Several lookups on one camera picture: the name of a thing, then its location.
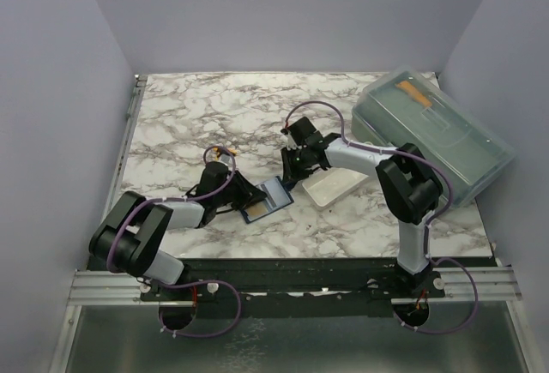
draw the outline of marble tabletop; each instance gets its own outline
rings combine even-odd
[[[280,133],[298,103],[336,105],[350,135],[351,108],[383,73],[210,73],[151,75],[143,96],[122,191],[181,196],[202,174],[203,149],[238,150],[239,170],[252,183],[282,175]],[[427,74],[436,83],[433,74]],[[298,111],[324,134],[339,131],[328,108]],[[161,248],[176,257],[390,257],[398,253],[398,226],[371,180],[322,212],[298,186],[295,203],[247,225],[239,212],[202,229],[168,232]],[[448,212],[431,230],[434,256],[491,256],[476,204]]]

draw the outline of screw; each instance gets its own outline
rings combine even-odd
[[[220,285],[218,285],[217,283],[208,283],[206,288],[208,289],[208,292],[214,294],[215,292],[218,291],[218,289],[220,288]]]
[[[435,280],[432,281],[432,285],[437,290],[443,290],[444,289],[444,280],[442,280],[440,277],[437,277]]]
[[[141,283],[139,285],[139,291],[141,293],[149,293],[151,291],[151,286],[150,285],[146,285],[145,283]]]

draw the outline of plastic storage box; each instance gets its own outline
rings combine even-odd
[[[470,202],[515,156],[510,146],[408,67],[364,89],[353,108],[352,132],[359,141],[378,146],[418,146],[447,174],[454,207]]]

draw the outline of white wall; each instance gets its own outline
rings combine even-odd
[[[440,78],[518,153],[479,197],[488,236],[513,264],[549,367],[549,0],[484,0]]]
[[[97,0],[136,73],[441,70],[481,0]]]
[[[0,371],[46,371],[133,75],[94,0],[0,0]]]

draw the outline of translucent plastic container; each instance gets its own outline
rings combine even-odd
[[[515,157],[510,146],[408,67],[364,89],[353,108],[352,132],[379,146],[418,146],[448,176],[454,207],[470,202]]]
[[[370,177],[356,171],[331,168],[306,178],[302,184],[318,210],[330,207],[338,200],[351,194]]]

